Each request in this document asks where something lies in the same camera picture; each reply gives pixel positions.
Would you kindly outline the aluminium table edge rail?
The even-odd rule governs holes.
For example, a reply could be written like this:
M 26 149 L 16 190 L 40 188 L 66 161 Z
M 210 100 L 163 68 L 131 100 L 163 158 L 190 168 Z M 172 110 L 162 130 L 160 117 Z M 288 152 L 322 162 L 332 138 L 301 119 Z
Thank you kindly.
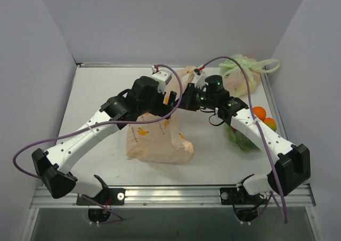
M 220 186 L 125 186 L 122 208 L 223 207 Z M 45 187 L 35 189 L 30 208 L 77 208 L 78 196 L 54 199 Z

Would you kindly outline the translucent orange banana-print bag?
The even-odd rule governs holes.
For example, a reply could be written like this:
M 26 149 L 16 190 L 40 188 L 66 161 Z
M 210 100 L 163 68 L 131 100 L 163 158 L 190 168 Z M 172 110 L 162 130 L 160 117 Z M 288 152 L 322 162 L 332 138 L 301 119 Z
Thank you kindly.
M 193 144 L 180 130 L 179 111 L 170 119 L 128 127 L 126 155 L 144 162 L 186 163 L 194 156 Z

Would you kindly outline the pale green scalloped plate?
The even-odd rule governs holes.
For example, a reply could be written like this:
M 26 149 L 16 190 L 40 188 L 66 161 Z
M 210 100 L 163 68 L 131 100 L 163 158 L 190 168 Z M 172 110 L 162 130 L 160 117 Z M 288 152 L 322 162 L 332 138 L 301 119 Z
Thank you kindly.
M 230 143 L 232 143 L 233 145 L 237 146 L 236 144 L 236 138 L 235 138 L 235 133 L 238 131 L 238 130 L 235 130 L 234 128 L 228 126 L 227 124 L 224 124 L 223 125 L 225 130 L 226 130 L 226 135 L 227 135 L 227 138 L 229 140 Z

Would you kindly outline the tied green bag of fruit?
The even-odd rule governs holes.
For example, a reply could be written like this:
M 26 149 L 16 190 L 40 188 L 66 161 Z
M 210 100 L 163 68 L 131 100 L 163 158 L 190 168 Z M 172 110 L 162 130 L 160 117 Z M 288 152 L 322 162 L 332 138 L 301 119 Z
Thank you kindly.
M 249 83 L 250 92 L 253 93 L 261 80 L 261 74 L 268 74 L 276 71 L 280 67 L 277 59 L 267 59 L 256 61 L 241 54 L 232 56 L 243 68 Z M 219 64 L 220 75 L 223 77 L 223 85 L 233 97 L 242 97 L 247 95 L 247 84 L 245 77 L 237 66 L 231 60 L 225 60 Z

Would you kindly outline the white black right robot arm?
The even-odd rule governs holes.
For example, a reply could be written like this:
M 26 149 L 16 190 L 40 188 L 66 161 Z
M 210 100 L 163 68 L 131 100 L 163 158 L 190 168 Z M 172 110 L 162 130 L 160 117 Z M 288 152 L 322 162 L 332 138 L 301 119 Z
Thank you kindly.
M 201 107 L 214 110 L 224 123 L 271 155 L 271 171 L 247 177 L 236 190 L 240 202 L 249 203 L 255 195 L 268 191 L 286 196 L 310 178 L 310 151 L 305 145 L 293 144 L 254 118 L 245 102 L 230 96 L 223 88 L 221 76 L 208 76 L 205 82 L 202 88 L 196 87 L 194 83 L 187 85 L 180 108 L 190 111 L 197 111 Z

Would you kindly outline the orange fake orange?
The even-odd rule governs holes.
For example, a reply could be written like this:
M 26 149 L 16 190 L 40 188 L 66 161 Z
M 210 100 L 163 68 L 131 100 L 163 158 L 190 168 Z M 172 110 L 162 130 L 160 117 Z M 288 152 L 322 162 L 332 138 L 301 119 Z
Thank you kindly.
M 266 110 L 263 107 L 256 106 L 253 108 L 254 115 L 259 118 L 261 121 L 266 119 Z

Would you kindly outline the green netted fake melon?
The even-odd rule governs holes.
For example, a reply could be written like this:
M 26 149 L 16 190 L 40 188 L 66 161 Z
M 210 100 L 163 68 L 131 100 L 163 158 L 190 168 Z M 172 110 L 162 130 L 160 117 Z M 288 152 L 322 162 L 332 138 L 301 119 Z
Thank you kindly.
M 259 150 L 259 148 L 241 132 L 237 131 L 235 133 L 235 138 L 236 138 L 236 144 L 241 150 L 243 151 Z

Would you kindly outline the green red fake mango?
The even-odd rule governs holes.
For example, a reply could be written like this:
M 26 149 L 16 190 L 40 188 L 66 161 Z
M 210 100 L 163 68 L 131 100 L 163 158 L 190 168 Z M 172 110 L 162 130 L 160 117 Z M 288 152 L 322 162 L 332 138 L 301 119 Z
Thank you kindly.
M 267 117 L 263 120 L 263 123 L 266 124 L 269 128 L 271 128 L 274 132 L 277 131 L 277 124 L 273 118 Z

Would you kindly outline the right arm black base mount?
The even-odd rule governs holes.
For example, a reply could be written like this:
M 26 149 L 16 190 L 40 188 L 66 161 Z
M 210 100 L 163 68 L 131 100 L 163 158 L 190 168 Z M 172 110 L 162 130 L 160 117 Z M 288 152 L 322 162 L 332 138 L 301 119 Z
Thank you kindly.
M 249 195 L 244 187 L 236 185 L 220 186 L 219 191 L 222 205 L 259 205 L 267 199 L 266 195 Z

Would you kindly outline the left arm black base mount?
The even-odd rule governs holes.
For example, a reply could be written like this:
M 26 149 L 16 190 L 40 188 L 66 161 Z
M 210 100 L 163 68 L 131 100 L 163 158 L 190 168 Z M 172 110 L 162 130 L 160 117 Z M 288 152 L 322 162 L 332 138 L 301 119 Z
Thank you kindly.
M 98 204 L 109 206 L 109 205 L 124 205 L 126 189 L 124 188 L 108 188 L 101 190 L 95 197 L 86 197 L 97 202 Z

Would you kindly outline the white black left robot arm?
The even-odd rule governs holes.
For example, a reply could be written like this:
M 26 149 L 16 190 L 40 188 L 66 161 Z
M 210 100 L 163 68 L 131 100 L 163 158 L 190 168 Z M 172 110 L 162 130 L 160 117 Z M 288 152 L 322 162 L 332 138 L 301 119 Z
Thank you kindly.
M 175 92 L 171 92 L 168 103 L 164 103 L 166 86 L 171 79 L 168 71 L 138 78 L 131 89 L 109 98 L 76 135 L 46 151 L 35 150 L 32 159 L 36 173 L 52 197 L 58 199 L 76 193 L 88 196 L 95 204 L 103 204 L 109 188 L 102 178 L 98 175 L 82 178 L 72 173 L 72 168 L 98 143 L 126 125 L 135 124 L 143 114 L 166 118 L 175 107 Z

